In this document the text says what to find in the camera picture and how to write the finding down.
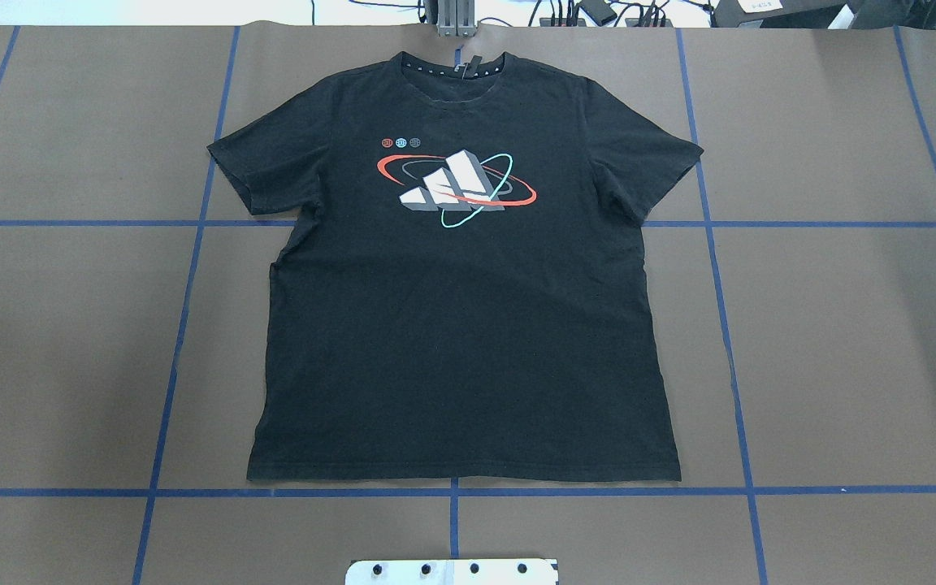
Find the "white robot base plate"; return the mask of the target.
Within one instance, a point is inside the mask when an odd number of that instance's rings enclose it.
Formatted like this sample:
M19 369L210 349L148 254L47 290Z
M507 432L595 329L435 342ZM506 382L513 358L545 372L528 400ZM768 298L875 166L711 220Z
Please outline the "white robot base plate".
M361 560L345 584L560 584L557 560L468 558Z

